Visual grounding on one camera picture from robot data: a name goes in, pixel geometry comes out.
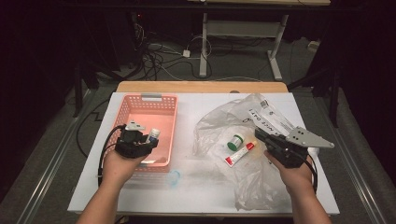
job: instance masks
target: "table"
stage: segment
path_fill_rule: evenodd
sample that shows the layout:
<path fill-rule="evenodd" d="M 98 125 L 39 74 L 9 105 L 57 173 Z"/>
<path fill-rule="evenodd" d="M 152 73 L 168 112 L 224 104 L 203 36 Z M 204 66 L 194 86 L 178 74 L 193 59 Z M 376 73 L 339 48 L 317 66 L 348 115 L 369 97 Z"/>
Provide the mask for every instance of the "table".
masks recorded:
<path fill-rule="evenodd" d="M 178 184 L 173 186 L 128 181 L 120 193 L 118 212 L 124 215 L 145 216 L 205 216 L 205 217 L 273 217 L 290 216 L 291 208 L 276 210 L 239 210 L 234 207 L 233 186 L 220 181 L 213 163 L 192 155 L 192 130 L 207 112 L 233 99 L 241 99 L 249 93 L 230 91 L 265 92 L 265 97 L 284 113 L 295 125 L 304 127 L 297 105 L 291 93 L 280 83 L 228 83 L 228 82 L 121 82 L 113 93 L 102 125 L 93 143 L 80 180 L 69 204 L 68 211 L 79 213 L 97 189 L 96 168 L 100 150 L 117 114 L 126 91 L 172 92 L 178 96 L 177 122 L 174 137 L 171 170 L 180 173 Z M 329 214 L 338 214 L 332 191 L 319 160 L 318 198 Z"/>
<path fill-rule="evenodd" d="M 243 3 L 243 4 L 262 4 L 262 5 L 303 5 L 305 7 L 328 6 L 330 0 L 206 0 L 209 3 Z M 211 21 L 207 18 L 207 13 L 203 17 L 202 29 L 202 53 L 200 61 L 200 77 L 206 77 L 208 35 L 233 35 L 233 36 L 251 36 L 251 37 L 274 37 L 275 44 L 272 50 L 267 51 L 268 60 L 273 71 L 275 80 L 282 80 L 282 75 L 276 61 L 277 50 L 279 49 L 282 35 L 286 28 L 289 15 L 283 15 L 280 22 L 258 22 L 258 21 Z"/>

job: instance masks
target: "plastic basket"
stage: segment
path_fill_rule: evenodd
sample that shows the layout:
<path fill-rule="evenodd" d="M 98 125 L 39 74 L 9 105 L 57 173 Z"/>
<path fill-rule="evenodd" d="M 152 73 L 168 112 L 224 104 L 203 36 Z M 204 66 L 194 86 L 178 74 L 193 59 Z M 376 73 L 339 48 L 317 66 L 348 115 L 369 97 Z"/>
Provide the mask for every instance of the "plastic basket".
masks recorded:
<path fill-rule="evenodd" d="M 158 146 L 135 169 L 137 172 L 169 172 L 176 114 L 176 95 L 126 93 L 123 96 L 113 128 L 134 120 L 146 127 L 140 131 L 143 134 L 148 134 L 151 128 L 161 131 Z M 119 131 L 114 133 L 107 145 L 115 144 L 119 136 Z"/>

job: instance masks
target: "white bottle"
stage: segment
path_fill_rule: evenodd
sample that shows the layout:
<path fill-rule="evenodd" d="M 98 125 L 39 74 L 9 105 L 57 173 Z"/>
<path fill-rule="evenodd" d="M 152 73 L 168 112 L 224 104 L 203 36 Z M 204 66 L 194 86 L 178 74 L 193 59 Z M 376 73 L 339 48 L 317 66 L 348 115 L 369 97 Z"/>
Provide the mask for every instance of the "white bottle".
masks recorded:
<path fill-rule="evenodd" d="M 158 139 L 160 136 L 160 130 L 158 129 L 151 129 L 148 134 L 148 139 L 146 140 L 146 143 L 150 143 L 152 140 Z"/>

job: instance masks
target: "dark background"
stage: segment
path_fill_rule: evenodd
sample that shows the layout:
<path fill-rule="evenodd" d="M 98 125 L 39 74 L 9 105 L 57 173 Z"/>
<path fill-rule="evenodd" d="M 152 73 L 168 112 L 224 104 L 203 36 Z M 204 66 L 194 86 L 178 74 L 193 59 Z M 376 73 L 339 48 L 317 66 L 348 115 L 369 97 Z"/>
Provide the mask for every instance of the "dark background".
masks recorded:
<path fill-rule="evenodd" d="M 362 6 L 364 9 L 359 13 L 337 13 L 333 17 L 309 10 L 290 15 L 284 40 L 293 41 L 302 36 L 322 40 L 307 75 L 328 65 L 339 69 L 341 87 L 350 109 L 395 183 L 396 171 L 392 164 L 396 153 L 392 138 L 396 92 L 392 77 L 395 76 L 396 34 L 390 13 L 394 6 L 390 3 L 373 0 L 367 1 L 366 6 L 361 1 L 339 0 L 332 1 L 332 7 Z M 120 70 L 122 64 L 134 62 L 136 57 L 129 50 L 134 48 L 134 35 L 125 12 L 69 10 L 58 7 L 56 1 L 20 0 L 1 5 L 3 146 L 0 168 L 5 174 L 1 179 L 0 200 L 12 186 L 47 123 L 65 104 L 77 64 L 90 60 L 115 71 Z M 245 14 L 246 20 L 277 20 L 278 17 Z M 141 15 L 141 22 L 148 30 L 184 45 L 202 29 L 202 17 L 196 12 L 184 11 L 175 16 L 172 11 L 145 11 Z M 217 17 L 230 15 L 224 13 Z M 95 85 L 94 72 L 85 68 L 82 73 L 90 87 Z M 320 77 L 309 85 L 329 85 L 331 81 Z"/>

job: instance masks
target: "toothpaste tube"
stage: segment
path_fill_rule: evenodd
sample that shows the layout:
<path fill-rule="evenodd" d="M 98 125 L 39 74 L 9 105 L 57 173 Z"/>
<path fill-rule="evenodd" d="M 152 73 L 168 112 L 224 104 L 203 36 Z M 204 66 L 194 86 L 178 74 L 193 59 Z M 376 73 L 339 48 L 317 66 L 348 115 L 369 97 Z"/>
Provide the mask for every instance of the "toothpaste tube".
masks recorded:
<path fill-rule="evenodd" d="M 253 141 L 251 143 L 247 143 L 244 147 L 239 149 L 239 151 L 235 152 L 232 156 L 227 157 L 225 162 L 230 167 L 233 167 L 245 154 L 247 154 L 251 149 L 253 149 L 257 145 L 257 141 Z"/>

